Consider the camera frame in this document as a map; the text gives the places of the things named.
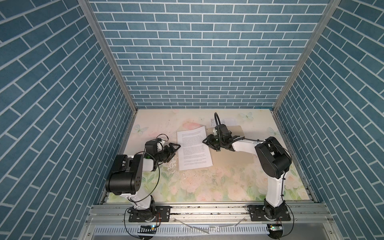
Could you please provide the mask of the white technical drawing sheet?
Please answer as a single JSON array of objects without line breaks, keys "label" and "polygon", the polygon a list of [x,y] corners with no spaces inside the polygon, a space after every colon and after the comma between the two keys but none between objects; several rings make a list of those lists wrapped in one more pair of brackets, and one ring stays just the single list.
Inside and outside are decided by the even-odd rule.
[{"label": "white technical drawing sheet", "polygon": [[[237,121],[235,119],[221,119],[221,124],[229,126],[237,126]],[[216,121],[214,118],[211,119],[211,127],[214,128],[216,126]]]}]

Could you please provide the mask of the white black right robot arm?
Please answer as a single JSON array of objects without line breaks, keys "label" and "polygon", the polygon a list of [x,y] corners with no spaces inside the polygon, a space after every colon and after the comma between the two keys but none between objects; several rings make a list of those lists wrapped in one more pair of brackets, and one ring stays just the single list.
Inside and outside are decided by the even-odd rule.
[{"label": "white black right robot arm", "polygon": [[256,155],[263,171],[268,176],[268,190],[263,209],[265,217],[269,220],[275,220],[286,212],[284,184],[286,173],[292,164],[292,158],[276,138],[269,137],[262,141],[240,136],[223,138],[211,134],[203,140],[203,143],[217,152],[223,148],[232,152]]}]

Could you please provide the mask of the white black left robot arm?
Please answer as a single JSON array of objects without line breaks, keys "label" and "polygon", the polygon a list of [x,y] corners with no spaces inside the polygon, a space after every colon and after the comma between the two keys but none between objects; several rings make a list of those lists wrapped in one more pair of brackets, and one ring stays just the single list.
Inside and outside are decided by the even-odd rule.
[{"label": "white black left robot arm", "polygon": [[156,138],[145,143],[145,149],[133,156],[117,155],[108,173],[105,189],[108,193],[126,198],[133,206],[130,216],[153,218],[158,216],[151,193],[141,188],[143,172],[154,172],[168,163],[181,145]]}]

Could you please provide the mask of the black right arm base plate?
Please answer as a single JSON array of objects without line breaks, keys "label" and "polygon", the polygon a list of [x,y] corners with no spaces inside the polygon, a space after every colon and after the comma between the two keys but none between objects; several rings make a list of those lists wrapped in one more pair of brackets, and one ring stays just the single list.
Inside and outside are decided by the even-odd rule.
[{"label": "black right arm base plate", "polygon": [[281,204],[279,207],[274,208],[272,206],[263,205],[248,205],[246,207],[250,214],[252,222],[263,222],[263,221],[291,221],[290,212],[285,204]]}]

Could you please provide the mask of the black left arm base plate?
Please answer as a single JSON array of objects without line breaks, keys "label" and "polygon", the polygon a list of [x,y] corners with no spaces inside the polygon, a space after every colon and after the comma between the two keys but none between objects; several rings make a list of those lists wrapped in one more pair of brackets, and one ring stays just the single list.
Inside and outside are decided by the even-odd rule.
[{"label": "black left arm base plate", "polygon": [[153,222],[156,217],[159,217],[158,222],[169,222],[171,214],[170,206],[155,206],[150,207],[146,210],[136,210],[130,208],[128,210],[129,222],[130,223],[144,223]]}]

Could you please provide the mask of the white printed text sheet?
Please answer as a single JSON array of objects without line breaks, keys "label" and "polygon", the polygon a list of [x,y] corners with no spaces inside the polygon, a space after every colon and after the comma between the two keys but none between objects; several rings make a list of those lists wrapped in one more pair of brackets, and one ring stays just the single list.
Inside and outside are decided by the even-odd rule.
[{"label": "white printed text sheet", "polygon": [[209,147],[203,143],[207,137],[206,128],[177,132],[179,170],[187,171],[213,166]]}]

